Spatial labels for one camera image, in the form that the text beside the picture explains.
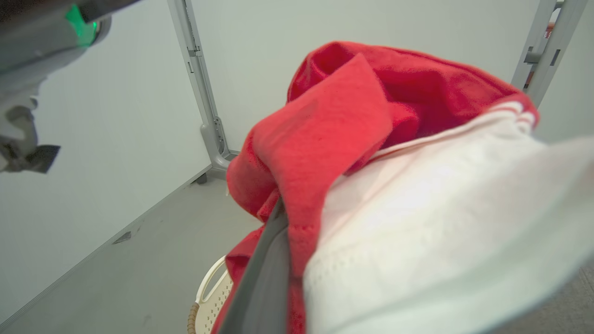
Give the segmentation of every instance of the gray floor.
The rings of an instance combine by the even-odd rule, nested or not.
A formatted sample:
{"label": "gray floor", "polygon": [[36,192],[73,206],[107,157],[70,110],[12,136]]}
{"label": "gray floor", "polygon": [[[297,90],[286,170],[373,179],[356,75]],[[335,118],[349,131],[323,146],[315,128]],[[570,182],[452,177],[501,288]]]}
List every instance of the gray floor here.
{"label": "gray floor", "polygon": [[[186,333],[206,271],[260,224],[225,193],[225,182],[211,179],[174,194],[130,240],[99,252],[3,334]],[[494,333],[594,333],[591,282],[594,263],[544,305]]]}

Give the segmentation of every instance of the white cloth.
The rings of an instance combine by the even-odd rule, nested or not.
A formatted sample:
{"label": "white cloth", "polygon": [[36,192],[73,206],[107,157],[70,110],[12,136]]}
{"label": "white cloth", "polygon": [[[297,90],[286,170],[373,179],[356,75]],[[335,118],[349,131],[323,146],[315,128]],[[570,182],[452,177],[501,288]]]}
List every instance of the white cloth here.
{"label": "white cloth", "polygon": [[594,250],[594,138],[546,146],[520,107],[334,183],[304,273],[308,333],[484,332],[577,271]]}

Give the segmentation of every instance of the red fabric fold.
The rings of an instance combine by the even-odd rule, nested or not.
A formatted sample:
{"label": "red fabric fold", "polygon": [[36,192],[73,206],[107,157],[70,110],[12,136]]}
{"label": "red fabric fold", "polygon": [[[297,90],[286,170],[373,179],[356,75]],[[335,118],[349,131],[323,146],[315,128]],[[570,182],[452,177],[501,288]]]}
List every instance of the red fabric fold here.
{"label": "red fabric fold", "polygon": [[[305,58],[285,107],[254,126],[227,173],[235,201],[263,222],[283,197],[292,265],[290,333],[305,333],[301,279],[336,178],[361,169],[378,149],[462,125],[509,98],[538,117],[530,100],[508,83],[423,53],[333,42]],[[213,333],[262,230],[250,233],[226,258],[235,284]]]}

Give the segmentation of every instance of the beige plastic basket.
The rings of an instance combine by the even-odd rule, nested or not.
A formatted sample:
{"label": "beige plastic basket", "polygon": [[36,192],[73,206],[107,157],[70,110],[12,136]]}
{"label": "beige plastic basket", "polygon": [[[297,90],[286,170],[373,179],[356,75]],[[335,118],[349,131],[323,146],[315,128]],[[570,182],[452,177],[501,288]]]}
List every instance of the beige plastic basket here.
{"label": "beige plastic basket", "polygon": [[198,293],[196,302],[192,305],[188,316],[188,334],[209,334],[213,328],[214,320],[217,319],[223,303],[229,296],[233,282],[229,272],[221,275],[214,287],[204,296],[208,283],[214,274],[225,265],[225,257],[221,257],[204,276]]}

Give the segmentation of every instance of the white wall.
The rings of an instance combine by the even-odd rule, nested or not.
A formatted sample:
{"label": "white wall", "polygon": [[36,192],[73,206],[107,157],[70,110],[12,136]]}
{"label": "white wall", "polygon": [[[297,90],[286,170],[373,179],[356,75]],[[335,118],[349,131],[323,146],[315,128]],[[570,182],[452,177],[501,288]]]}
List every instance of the white wall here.
{"label": "white wall", "polygon": [[62,150],[48,175],[0,175],[0,323],[210,164],[164,0],[116,14],[39,102]]}
{"label": "white wall", "polygon": [[594,135],[594,1],[576,31],[538,110],[537,138],[548,142]]}
{"label": "white wall", "polygon": [[229,147],[285,104],[313,49],[352,40],[416,49],[510,81],[538,0],[192,0]]}

